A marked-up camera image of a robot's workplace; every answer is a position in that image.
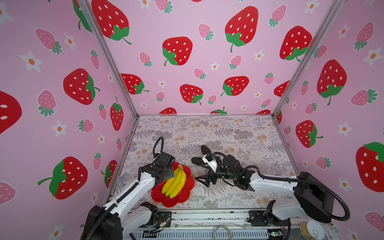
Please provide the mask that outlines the dark fake avocado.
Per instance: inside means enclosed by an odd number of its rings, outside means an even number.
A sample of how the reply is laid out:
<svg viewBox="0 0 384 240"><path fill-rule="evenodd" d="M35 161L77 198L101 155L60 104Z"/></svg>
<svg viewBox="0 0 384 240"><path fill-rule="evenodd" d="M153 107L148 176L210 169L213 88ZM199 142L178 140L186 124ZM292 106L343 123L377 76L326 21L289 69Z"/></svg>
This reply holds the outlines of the dark fake avocado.
<svg viewBox="0 0 384 240"><path fill-rule="evenodd" d="M206 145L201 146L201 151L202 151L203 155L211 155L212 154L211 150Z"/></svg>
<svg viewBox="0 0 384 240"><path fill-rule="evenodd" d="M197 165L197 166L200 166L200 167L206 165L206 163L203 161L203 159L202 158L198 158L198 157L193 157L192 158L192 163L194 165Z"/></svg>

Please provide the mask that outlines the yellow fake banana bunch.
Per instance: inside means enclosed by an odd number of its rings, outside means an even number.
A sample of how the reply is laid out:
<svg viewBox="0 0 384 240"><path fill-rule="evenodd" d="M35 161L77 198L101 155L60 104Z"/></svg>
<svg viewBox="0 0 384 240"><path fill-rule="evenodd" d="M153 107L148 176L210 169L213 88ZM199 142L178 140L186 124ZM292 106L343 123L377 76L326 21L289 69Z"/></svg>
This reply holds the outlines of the yellow fake banana bunch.
<svg viewBox="0 0 384 240"><path fill-rule="evenodd" d="M175 198L181 192L187 180L187 174L184 171L184 167L181 165L178 165L174 174L175 177L167 180L162 188L162 194L170 199Z"/></svg>

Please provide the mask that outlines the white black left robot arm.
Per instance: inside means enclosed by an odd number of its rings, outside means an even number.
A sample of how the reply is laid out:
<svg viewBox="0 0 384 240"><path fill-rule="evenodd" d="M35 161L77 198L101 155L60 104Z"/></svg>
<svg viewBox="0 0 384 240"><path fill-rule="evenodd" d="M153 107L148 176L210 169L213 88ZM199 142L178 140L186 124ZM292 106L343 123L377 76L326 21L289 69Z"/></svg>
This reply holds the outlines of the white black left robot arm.
<svg viewBox="0 0 384 240"><path fill-rule="evenodd" d="M93 207L87 216L82 240L122 240L137 228L154 226L158 208L144 202L133 210L140 198L156 185L174 177L175 158L167 153L155 154L151 164L140 167L138 178L126 190L103 207Z"/></svg>

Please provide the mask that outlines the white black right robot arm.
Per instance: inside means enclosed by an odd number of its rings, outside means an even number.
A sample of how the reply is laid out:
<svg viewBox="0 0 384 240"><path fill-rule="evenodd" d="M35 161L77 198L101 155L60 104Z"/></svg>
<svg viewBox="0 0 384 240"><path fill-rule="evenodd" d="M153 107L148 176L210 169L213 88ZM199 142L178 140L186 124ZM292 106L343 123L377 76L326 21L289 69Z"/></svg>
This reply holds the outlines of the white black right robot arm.
<svg viewBox="0 0 384 240"><path fill-rule="evenodd" d="M225 183L232 180L231 185L243 191L265 191L288 196L286 202L269 203L264 213L267 219L271 216L282 221L309 217L328 224L332 220L346 222L351 217L345 201L307 172L294 177L264 175L257 166L242 168L233 156L219 152L193 157L192 163L208 169L206 175L195 178L206 187L216 184L219 179Z"/></svg>

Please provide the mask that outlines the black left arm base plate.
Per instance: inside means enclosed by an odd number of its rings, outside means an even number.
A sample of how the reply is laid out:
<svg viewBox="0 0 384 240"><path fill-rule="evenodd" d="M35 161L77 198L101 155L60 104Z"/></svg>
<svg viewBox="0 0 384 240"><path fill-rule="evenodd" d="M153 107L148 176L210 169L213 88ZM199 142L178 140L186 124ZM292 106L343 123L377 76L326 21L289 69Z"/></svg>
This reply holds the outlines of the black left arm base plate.
<svg viewBox="0 0 384 240"><path fill-rule="evenodd" d="M149 222L142 225L141 228L157 228L162 223L166 223L165 226L170 227L171 218L172 218L171 211L155 212L155 213L152 213Z"/></svg>

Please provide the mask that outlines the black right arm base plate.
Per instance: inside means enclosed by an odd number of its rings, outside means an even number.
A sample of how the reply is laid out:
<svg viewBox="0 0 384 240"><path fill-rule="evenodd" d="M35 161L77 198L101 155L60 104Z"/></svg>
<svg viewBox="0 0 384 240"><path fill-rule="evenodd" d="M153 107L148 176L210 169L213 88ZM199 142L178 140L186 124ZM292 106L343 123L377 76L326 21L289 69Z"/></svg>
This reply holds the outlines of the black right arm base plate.
<svg viewBox="0 0 384 240"><path fill-rule="evenodd" d="M290 220L280 220L265 211L249 211L247 222L253 227L288 227L290 224Z"/></svg>

